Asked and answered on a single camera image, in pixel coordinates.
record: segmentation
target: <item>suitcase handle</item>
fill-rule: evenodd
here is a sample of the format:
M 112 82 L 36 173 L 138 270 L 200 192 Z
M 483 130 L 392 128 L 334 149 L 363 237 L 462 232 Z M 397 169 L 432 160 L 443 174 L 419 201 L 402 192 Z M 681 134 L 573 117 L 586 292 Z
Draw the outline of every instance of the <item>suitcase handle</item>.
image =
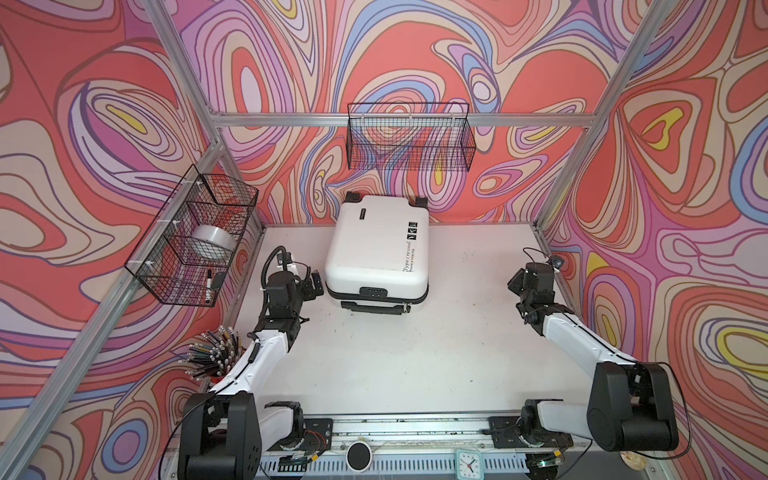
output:
M 376 306 L 358 305 L 356 302 L 341 302 L 341 307 L 352 310 L 353 312 L 384 313 L 386 315 L 401 315 L 405 312 L 403 305 Z

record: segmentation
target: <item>white suitcase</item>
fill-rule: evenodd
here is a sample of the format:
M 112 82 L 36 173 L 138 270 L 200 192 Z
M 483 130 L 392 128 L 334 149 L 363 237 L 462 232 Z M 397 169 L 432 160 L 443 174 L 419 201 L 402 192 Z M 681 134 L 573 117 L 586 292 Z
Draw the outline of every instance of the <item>white suitcase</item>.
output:
M 349 192 L 326 261 L 326 289 L 342 308 L 400 315 L 429 291 L 426 199 Z

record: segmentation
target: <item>cup of pens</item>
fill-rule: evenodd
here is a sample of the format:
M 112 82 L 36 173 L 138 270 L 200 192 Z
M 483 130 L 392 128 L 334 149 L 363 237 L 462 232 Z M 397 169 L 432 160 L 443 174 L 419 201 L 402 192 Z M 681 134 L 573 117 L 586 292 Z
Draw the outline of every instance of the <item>cup of pens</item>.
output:
M 208 330 L 200 336 L 205 341 L 190 344 L 186 358 L 179 360 L 179 363 L 189 364 L 186 374 L 193 380 L 225 376 L 243 354 L 240 336 L 232 327 L 223 326 L 219 326 L 215 333 Z

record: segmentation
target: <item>perforated metal plate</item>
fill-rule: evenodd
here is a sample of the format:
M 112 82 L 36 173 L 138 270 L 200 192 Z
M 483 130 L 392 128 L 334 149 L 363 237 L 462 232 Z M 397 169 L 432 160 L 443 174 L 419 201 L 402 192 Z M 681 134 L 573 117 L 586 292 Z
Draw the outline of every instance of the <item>perforated metal plate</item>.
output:
M 527 473 L 525 453 L 494 452 L 484 453 L 485 473 Z M 361 475 L 350 470 L 346 465 L 344 455 L 323 455 L 310 463 L 306 472 L 282 472 L 277 467 L 277 457 L 266 456 L 261 460 L 261 466 L 270 477 L 301 477 L 331 476 L 331 475 Z M 455 454 L 386 454 L 373 456 L 371 468 L 362 475 L 434 475 L 452 474 L 455 472 Z M 257 478 L 264 478 L 259 471 Z

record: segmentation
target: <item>clock face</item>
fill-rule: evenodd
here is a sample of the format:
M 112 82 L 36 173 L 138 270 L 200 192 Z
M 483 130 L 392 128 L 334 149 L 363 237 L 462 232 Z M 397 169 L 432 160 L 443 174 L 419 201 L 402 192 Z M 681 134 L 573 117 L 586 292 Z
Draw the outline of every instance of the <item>clock face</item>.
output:
M 460 480 L 482 480 L 483 472 L 480 462 L 482 457 L 479 452 L 456 452 L 456 476 Z

